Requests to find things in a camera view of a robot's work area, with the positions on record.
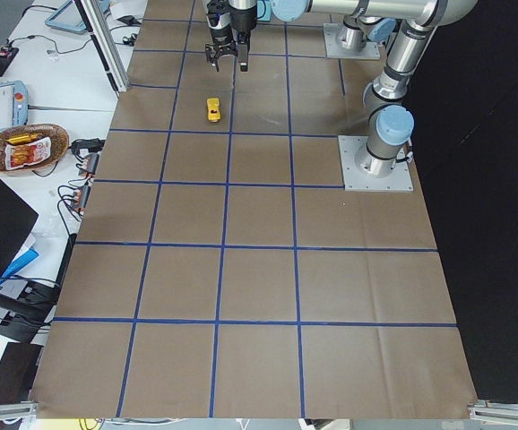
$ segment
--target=black wall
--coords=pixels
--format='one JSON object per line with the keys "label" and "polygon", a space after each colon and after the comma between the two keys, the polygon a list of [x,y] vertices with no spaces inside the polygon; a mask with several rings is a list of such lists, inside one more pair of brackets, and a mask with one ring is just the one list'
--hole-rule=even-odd
{"label": "black wall", "polygon": [[518,403],[518,1],[440,28],[405,105],[479,399]]}

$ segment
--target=toy car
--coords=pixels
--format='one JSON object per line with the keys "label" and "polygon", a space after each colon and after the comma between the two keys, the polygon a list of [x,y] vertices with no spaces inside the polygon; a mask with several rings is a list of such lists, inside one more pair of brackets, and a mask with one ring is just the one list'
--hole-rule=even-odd
{"label": "toy car", "polygon": [[207,119],[211,123],[217,123],[221,119],[220,100],[217,97],[207,99]]}

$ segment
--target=light blue circular cap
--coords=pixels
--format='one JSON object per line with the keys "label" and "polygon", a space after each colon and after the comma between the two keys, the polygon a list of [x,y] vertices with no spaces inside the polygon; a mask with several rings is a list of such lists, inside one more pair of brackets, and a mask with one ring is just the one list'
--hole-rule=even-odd
{"label": "light blue circular cap", "polygon": [[383,42],[388,39],[396,26],[394,18],[384,18],[368,33],[371,42]]}
{"label": "light blue circular cap", "polygon": [[309,0],[271,0],[273,13],[281,21],[295,21],[305,13]]}
{"label": "light blue circular cap", "polygon": [[405,143],[414,128],[412,113],[399,105],[384,108],[376,118],[376,131],[380,138],[392,146]]}

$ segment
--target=cardboard surface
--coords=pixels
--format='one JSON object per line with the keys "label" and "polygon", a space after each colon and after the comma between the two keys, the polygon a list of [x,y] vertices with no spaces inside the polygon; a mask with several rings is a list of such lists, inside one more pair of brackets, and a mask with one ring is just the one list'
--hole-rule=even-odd
{"label": "cardboard surface", "polygon": [[259,24],[249,72],[226,57],[216,73],[200,9],[148,6],[40,415],[466,417],[476,394],[416,172],[414,193],[342,190],[336,135],[364,129],[381,64],[323,58],[330,17],[309,15]]}

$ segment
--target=blue grid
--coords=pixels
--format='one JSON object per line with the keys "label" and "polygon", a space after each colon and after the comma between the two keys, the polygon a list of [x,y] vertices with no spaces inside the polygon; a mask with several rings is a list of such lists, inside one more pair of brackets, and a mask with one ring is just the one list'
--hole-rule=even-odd
{"label": "blue grid", "polygon": [[[299,365],[299,401],[300,401],[300,414],[302,417],[306,416],[305,406],[305,378],[303,369],[303,340],[302,340],[302,327],[305,326],[334,326],[334,327],[429,327],[429,328],[456,328],[455,323],[445,322],[321,322],[321,321],[303,321],[301,319],[301,305],[300,305],[300,279],[298,269],[298,253],[299,251],[330,251],[330,252],[401,252],[401,253],[437,253],[435,248],[369,248],[369,247],[331,247],[331,246],[299,246],[298,245],[298,227],[297,227],[297,208],[296,208],[296,189],[298,188],[322,188],[322,189],[343,189],[342,185],[298,185],[295,183],[295,171],[293,162],[293,138],[294,137],[313,137],[313,138],[335,138],[336,135],[327,134],[294,134],[292,131],[291,122],[291,91],[289,87],[289,59],[291,57],[308,57],[308,58],[324,58],[319,56],[293,56],[289,53],[289,41],[288,41],[288,24],[267,24],[267,25],[278,25],[283,26],[285,35],[285,54],[284,55],[270,55],[270,54],[256,54],[257,56],[284,56],[286,61],[286,91],[287,91],[287,107],[288,107],[288,121],[289,121],[289,132],[288,133],[235,133],[233,132],[233,119],[235,112],[235,84],[231,91],[231,111],[229,117],[229,131],[228,132],[195,132],[190,130],[172,130],[173,122],[175,119],[177,98],[179,93],[179,86],[182,79],[184,65],[186,60],[186,54],[188,53],[201,53],[199,51],[187,50],[187,44],[191,33],[191,26],[193,22],[200,22],[193,20],[195,4],[198,0],[193,0],[191,7],[191,18],[190,20],[153,20],[146,19],[146,21],[157,21],[157,22],[187,22],[187,34],[184,49],[181,51],[176,50],[159,50],[159,49],[137,49],[140,52],[180,52],[182,53],[182,61],[180,65],[179,75],[177,77],[176,86],[151,86],[144,84],[134,84],[136,87],[144,88],[165,88],[176,90],[174,97],[173,109],[171,118],[169,121],[169,127],[167,130],[137,130],[137,129],[117,129],[112,128],[110,131],[115,132],[130,132],[130,133],[167,133],[167,145],[164,153],[160,169],[160,178],[157,181],[138,181],[138,180],[121,180],[121,179],[96,179],[99,183],[137,183],[137,184],[154,184],[158,186],[156,193],[156,200],[153,208],[150,233],[147,242],[117,242],[117,241],[77,241],[77,245],[121,245],[121,246],[145,246],[146,252],[143,261],[142,275],[140,279],[140,286],[136,298],[136,304],[134,309],[133,318],[86,318],[86,317],[55,317],[54,321],[58,322],[71,322],[71,323],[131,323],[132,329],[130,334],[130,340],[128,344],[128,350],[125,361],[125,371],[122,379],[120,396],[117,405],[117,417],[121,417],[122,408],[125,403],[125,388],[127,385],[127,378],[129,374],[129,368],[132,360],[132,354],[134,350],[134,338],[135,329],[138,323],[144,324],[210,324],[214,326],[213,334],[213,352],[212,352],[212,380],[211,380],[211,392],[210,392],[210,404],[209,404],[209,417],[214,415],[215,406],[215,387],[216,387],[216,374],[217,374],[217,362],[218,362],[218,349],[220,343],[220,326],[221,325],[262,325],[262,326],[294,326],[297,327],[298,335],[298,365]],[[313,27],[320,28],[315,25],[294,25],[293,27]],[[339,61],[340,76],[341,76],[341,87],[342,93],[345,93],[345,85],[343,79],[343,73],[341,68],[341,62]],[[235,83],[237,78],[237,62],[234,63],[233,67],[233,82]],[[195,133],[195,134],[223,134],[229,137],[228,140],[228,152],[227,152],[227,171],[225,176],[225,182],[180,182],[180,181],[167,181],[165,180],[165,166],[166,159],[168,156],[168,148],[170,138],[173,133]],[[234,135],[264,135],[264,136],[285,136],[289,138],[289,163],[290,163],[290,183],[289,184],[248,184],[248,183],[231,183],[229,181],[230,175],[230,159],[231,159],[231,147],[232,137]],[[223,207],[223,221],[222,221],[222,234],[220,244],[183,244],[183,243],[158,243],[154,242],[153,233],[155,229],[155,223],[158,215],[158,208],[160,199],[163,196],[163,185],[219,185],[225,187],[224,196],[224,207]],[[232,186],[261,186],[261,187],[283,187],[289,188],[291,193],[291,209],[292,209],[292,230],[293,230],[293,245],[291,246],[278,246],[278,245],[228,245],[226,244],[227,225],[229,218],[229,188]],[[142,301],[143,285],[147,273],[148,262],[150,259],[151,249],[153,247],[194,247],[194,248],[214,248],[220,249],[220,267],[219,276],[217,283],[217,297],[215,307],[215,318],[213,320],[192,320],[192,319],[152,319],[152,318],[140,318],[140,304]],[[226,249],[258,249],[258,250],[289,250],[293,252],[294,257],[294,276],[295,276],[295,296],[296,296],[296,321],[247,321],[247,320],[223,320],[220,318],[220,304],[221,304],[221,289],[222,289],[222,277],[223,277],[223,263]]]}

